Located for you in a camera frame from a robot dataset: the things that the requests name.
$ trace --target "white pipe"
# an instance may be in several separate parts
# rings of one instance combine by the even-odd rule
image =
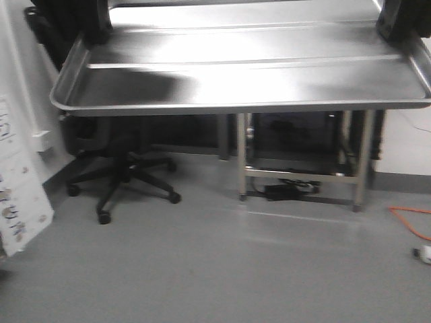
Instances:
[[[9,10],[6,5],[6,0],[0,0],[0,11],[2,11],[2,18],[4,21],[6,37],[8,39],[9,47],[12,51],[12,59],[15,63],[18,75],[18,81],[20,83],[20,87],[22,90],[22,96],[24,98],[24,108],[27,111],[27,115],[30,118],[30,126],[32,127],[32,134],[41,133],[42,127],[39,125],[38,119],[36,117],[36,113],[33,109],[32,100],[30,98],[30,89],[26,82],[24,66],[20,59],[20,51],[18,50],[18,44],[16,42],[15,35],[13,33],[13,28],[11,24],[11,20],[9,18]]]

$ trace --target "metal table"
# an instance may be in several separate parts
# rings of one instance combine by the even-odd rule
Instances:
[[[330,180],[356,184],[358,208],[374,111],[431,105],[428,51],[415,36],[383,40],[378,1],[139,7],[127,19],[124,10],[111,10],[107,44],[77,40],[51,101],[76,116],[237,114],[241,197],[248,176]],[[347,110],[366,110],[355,176],[247,165],[246,114]]]

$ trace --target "wall outlet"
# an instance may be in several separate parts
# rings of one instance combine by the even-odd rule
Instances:
[[[40,131],[32,135],[32,146],[37,152],[44,152],[50,149],[53,144],[51,140],[51,132],[48,130]]]

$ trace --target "cable plug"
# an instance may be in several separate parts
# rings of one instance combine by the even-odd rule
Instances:
[[[431,246],[421,246],[419,249],[414,248],[412,254],[425,262],[426,264],[431,264]]]

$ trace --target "chair base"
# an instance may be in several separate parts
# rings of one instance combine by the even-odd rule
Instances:
[[[150,168],[163,164],[167,165],[169,172],[176,171],[176,164],[171,158],[141,159],[139,156],[136,156],[132,153],[125,156],[116,157],[114,159],[114,165],[111,167],[100,168],[68,180],[66,182],[67,194],[69,196],[78,196],[80,194],[81,188],[76,185],[77,183],[110,177],[108,190],[102,195],[96,207],[99,224],[108,224],[111,222],[110,213],[104,209],[104,206],[115,193],[119,185],[122,182],[130,182],[132,178],[166,191],[168,193],[166,199],[168,199],[168,201],[170,201],[172,204],[177,204],[181,202],[181,195],[175,192],[171,185],[148,174],[143,170],[144,168]]]

